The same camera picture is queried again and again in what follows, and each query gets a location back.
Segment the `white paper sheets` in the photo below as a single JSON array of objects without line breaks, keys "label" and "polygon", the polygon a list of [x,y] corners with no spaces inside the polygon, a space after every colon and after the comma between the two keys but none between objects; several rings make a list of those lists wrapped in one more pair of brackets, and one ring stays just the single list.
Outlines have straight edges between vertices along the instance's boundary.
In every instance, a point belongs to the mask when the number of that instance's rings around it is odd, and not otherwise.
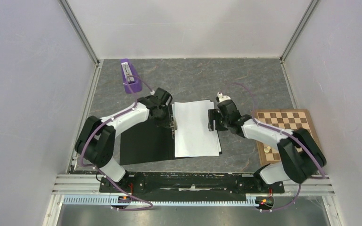
[{"label": "white paper sheets", "polygon": [[175,158],[219,156],[218,133],[208,128],[208,111],[214,109],[210,100],[175,102]]}]

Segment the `black folder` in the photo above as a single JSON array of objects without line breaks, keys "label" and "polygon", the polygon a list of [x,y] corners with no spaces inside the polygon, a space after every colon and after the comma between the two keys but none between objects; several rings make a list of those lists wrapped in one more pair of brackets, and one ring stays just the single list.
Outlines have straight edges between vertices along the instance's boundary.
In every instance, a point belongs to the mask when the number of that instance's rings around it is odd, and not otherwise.
[{"label": "black folder", "polygon": [[174,141],[171,129],[152,120],[137,124],[120,135],[120,165],[185,159],[175,158]]}]

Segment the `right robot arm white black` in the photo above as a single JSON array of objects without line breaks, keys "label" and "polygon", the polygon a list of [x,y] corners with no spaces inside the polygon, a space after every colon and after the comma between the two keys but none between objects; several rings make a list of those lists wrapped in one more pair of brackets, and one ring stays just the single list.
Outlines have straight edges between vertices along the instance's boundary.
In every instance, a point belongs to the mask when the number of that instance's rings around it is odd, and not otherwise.
[{"label": "right robot arm white black", "polygon": [[252,115],[242,115],[232,100],[217,103],[208,110],[209,131],[230,131],[242,138],[256,140],[278,151],[280,161],[255,172],[254,188],[266,192],[272,184],[292,180],[301,184],[317,172],[325,178],[326,158],[307,129],[282,129],[260,122]]}]

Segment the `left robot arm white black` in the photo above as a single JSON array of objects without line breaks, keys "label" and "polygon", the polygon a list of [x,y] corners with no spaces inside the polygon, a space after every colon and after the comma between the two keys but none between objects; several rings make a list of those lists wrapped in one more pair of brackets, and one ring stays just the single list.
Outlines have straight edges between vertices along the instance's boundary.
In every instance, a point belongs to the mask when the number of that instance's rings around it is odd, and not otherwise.
[{"label": "left robot arm white black", "polygon": [[113,156],[115,139],[121,133],[142,122],[152,120],[157,126],[169,128],[171,125],[172,95],[157,88],[146,97],[140,97],[129,107],[103,118],[90,116],[84,122],[74,150],[80,155],[79,164],[84,160],[98,168],[118,192],[128,189],[127,171]]}]

